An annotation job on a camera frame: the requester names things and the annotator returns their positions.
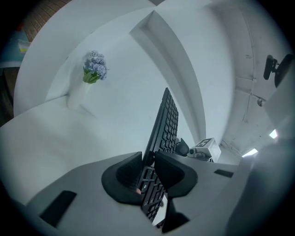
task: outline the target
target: black keyboard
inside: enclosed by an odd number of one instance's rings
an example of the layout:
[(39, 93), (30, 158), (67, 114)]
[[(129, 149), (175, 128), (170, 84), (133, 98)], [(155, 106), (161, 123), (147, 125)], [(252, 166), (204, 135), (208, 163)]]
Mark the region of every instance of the black keyboard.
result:
[(157, 177), (154, 168), (154, 152), (174, 153), (178, 126), (178, 110), (174, 100), (166, 88), (153, 131), (143, 157), (143, 172), (138, 188), (144, 194), (142, 210), (153, 221), (164, 197), (164, 187)]
[(165, 189), (153, 167), (143, 169), (138, 188), (144, 195), (142, 211), (153, 221), (164, 197)]

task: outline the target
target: ceiling-mounted device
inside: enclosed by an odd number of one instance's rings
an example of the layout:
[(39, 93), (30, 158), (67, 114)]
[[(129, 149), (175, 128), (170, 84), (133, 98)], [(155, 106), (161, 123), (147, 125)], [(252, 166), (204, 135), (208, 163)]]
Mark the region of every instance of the ceiling-mounted device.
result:
[(292, 60), (294, 58), (294, 55), (287, 54), (282, 60), (282, 62), (279, 64), (275, 58), (273, 58), (271, 55), (268, 55), (266, 58), (265, 69), (263, 74), (264, 79), (268, 80), (271, 73), (275, 73), (275, 86), (277, 88), (280, 82), (287, 74), (291, 66)]

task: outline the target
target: ceiling light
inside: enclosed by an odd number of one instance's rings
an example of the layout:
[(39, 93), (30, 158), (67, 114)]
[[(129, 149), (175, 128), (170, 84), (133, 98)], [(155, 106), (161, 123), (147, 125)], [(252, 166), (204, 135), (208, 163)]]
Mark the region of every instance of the ceiling light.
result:
[(258, 152), (258, 151), (257, 151), (255, 148), (253, 148), (250, 152), (246, 153), (246, 154), (243, 155), (242, 157), (250, 156), (250, 155), (253, 155), (253, 154), (257, 153), (257, 152)]
[(272, 137), (272, 138), (276, 138), (277, 137), (277, 131), (276, 130), (273, 130), (273, 132), (271, 132), (269, 134), (269, 136)]

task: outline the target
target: white vase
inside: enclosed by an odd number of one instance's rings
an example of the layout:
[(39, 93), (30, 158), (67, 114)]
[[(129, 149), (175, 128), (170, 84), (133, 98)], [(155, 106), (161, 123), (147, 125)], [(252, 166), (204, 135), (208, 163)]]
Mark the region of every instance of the white vase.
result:
[(76, 110), (82, 104), (92, 84), (82, 81), (82, 83), (70, 92), (67, 106), (71, 110)]

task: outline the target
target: white ceiling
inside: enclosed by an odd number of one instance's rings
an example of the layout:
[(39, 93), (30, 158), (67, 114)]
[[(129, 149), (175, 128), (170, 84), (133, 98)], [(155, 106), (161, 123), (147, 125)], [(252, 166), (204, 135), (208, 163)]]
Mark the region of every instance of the white ceiling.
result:
[(274, 76), (263, 78), (267, 55), (279, 62), (292, 53), (289, 43), (270, 15), (256, 2), (214, 1), (231, 42), (236, 69), (236, 91), (222, 144), (240, 155), (274, 142), (274, 127), (258, 97), (268, 100), (276, 91)]

